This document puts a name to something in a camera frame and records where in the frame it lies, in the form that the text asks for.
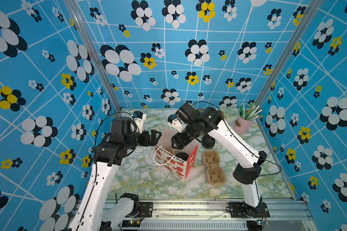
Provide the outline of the red white paper bag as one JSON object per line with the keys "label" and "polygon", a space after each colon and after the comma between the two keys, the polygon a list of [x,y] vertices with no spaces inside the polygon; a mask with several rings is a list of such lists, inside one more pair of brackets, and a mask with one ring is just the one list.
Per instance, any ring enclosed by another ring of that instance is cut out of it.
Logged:
{"label": "red white paper bag", "polygon": [[[171,138],[177,133],[175,130],[164,129],[157,145],[155,146],[154,162],[163,166],[181,179],[186,179],[194,166],[198,150],[198,142],[193,140],[182,150],[171,147]],[[184,152],[189,155],[187,161],[176,157],[178,153]]]}

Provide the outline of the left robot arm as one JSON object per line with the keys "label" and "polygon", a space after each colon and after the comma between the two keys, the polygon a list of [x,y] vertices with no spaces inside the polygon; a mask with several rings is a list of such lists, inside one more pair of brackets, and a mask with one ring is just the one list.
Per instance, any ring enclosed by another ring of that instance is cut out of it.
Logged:
{"label": "left robot arm", "polygon": [[68,225],[69,231],[112,231],[126,216],[136,216],[141,212],[139,196],[132,193],[124,193],[108,212],[103,209],[122,160],[138,146],[156,146],[162,135],[156,130],[146,131],[145,120],[146,115],[140,111],[135,111],[132,117],[113,119],[111,132],[94,149],[91,182]]}

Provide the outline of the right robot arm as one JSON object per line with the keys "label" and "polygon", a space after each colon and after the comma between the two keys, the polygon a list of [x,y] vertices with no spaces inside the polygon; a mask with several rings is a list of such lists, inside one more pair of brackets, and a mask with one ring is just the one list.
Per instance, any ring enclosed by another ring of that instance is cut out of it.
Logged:
{"label": "right robot arm", "polygon": [[207,149],[202,154],[203,163],[207,167],[207,181],[213,186],[222,185],[226,177],[219,166],[219,152],[212,149],[218,142],[238,161],[232,175],[243,189],[240,211],[247,217],[269,217],[257,186],[267,154],[247,144],[226,122],[219,109],[207,107],[200,111],[185,103],[168,117],[167,124],[169,129],[163,131],[155,145],[153,161],[156,165],[164,166],[185,179],[192,169],[201,143]]}

